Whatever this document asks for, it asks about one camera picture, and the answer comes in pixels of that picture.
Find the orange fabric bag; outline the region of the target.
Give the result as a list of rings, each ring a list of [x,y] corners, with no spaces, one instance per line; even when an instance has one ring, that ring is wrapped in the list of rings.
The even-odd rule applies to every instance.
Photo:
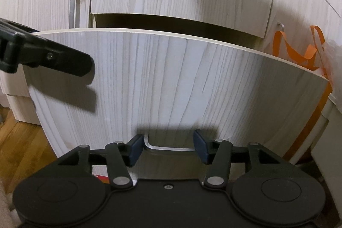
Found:
[[[288,43],[286,33],[283,30],[276,31],[273,37],[272,55],[279,57],[281,43],[284,42],[287,55],[297,65],[307,68],[307,70],[315,71],[318,74],[322,75],[324,78],[328,78],[326,68],[323,65],[321,55],[319,54],[319,52],[323,50],[323,45],[326,42],[324,34],[319,26],[312,25],[310,26],[310,30],[314,44],[307,47],[305,54],[300,54]],[[319,100],[317,107],[315,108],[307,124],[304,126],[303,130],[300,132],[295,142],[283,156],[285,160],[289,161],[290,159],[292,159],[295,153],[299,151],[300,147],[303,146],[304,141],[309,138],[309,134],[313,131],[314,126],[318,123],[321,112],[331,92],[332,85],[329,81],[324,93],[322,94],[321,99]]]

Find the translucent white plastic bag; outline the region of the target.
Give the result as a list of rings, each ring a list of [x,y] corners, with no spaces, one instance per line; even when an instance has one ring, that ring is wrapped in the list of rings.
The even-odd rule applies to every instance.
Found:
[[[322,62],[332,85],[333,96],[337,103],[341,103],[341,45],[327,40],[322,50]]]

